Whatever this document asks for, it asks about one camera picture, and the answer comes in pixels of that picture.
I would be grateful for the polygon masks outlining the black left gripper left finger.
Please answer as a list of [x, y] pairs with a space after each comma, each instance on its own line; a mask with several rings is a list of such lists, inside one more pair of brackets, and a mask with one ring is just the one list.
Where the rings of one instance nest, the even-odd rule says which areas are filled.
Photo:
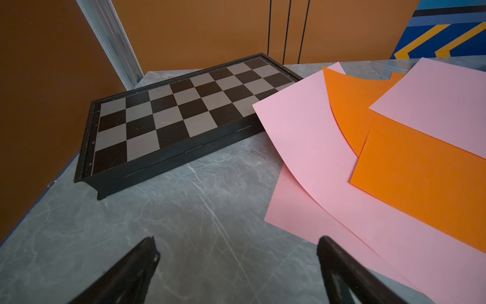
[[159, 260], [155, 239], [144, 238], [71, 303], [144, 303]]

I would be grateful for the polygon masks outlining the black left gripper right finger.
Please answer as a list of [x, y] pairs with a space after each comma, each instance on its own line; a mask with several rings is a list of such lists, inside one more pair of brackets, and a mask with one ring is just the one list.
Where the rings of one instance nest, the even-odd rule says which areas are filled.
[[332, 238], [320, 238], [316, 252], [330, 303], [404, 303]]

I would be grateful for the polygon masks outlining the large curved pink paper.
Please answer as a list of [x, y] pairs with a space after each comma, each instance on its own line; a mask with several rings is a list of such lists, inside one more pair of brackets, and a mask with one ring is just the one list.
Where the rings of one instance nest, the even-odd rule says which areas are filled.
[[484, 303], [485, 254], [352, 186], [358, 159], [317, 72], [254, 105], [287, 170], [343, 228], [330, 236], [365, 267], [435, 303]]

